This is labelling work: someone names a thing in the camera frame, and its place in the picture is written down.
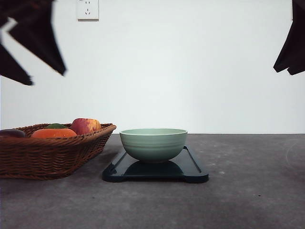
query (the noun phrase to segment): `black tray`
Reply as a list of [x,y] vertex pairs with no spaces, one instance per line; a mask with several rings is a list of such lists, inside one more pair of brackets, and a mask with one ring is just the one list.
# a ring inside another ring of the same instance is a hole
[[105,168],[102,178],[108,182],[148,179],[181,179],[188,183],[203,183],[209,180],[209,174],[196,160],[188,146],[173,159],[147,164],[129,156],[123,149],[117,157]]

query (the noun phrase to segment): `wicker basket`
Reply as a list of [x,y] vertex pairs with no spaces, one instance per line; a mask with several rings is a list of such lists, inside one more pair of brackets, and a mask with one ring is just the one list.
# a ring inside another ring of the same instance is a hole
[[113,124],[101,124],[102,130],[75,137],[29,138],[35,130],[47,125],[16,128],[24,131],[27,138],[0,138],[0,178],[51,180],[67,177],[101,153],[116,128]]

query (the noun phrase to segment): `apple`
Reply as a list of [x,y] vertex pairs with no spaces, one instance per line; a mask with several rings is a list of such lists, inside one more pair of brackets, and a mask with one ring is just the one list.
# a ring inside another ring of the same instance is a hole
[[98,120],[92,118],[77,118],[73,121],[71,127],[77,135],[88,134],[90,132],[101,130],[101,124]]
[[6,129],[0,130],[1,137],[26,137],[22,130]]

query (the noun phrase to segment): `eggplant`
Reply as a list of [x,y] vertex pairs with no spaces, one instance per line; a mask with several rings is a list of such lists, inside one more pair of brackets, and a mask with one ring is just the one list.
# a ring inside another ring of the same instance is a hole
[[25,132],[16,129],[0,130],[0,137],[26,137]]

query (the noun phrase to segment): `wall socket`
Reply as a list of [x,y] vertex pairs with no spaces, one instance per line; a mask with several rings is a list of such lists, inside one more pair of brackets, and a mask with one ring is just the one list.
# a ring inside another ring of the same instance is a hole
[[99,20],[99,0],[76,0],[76,16],[79,21]]

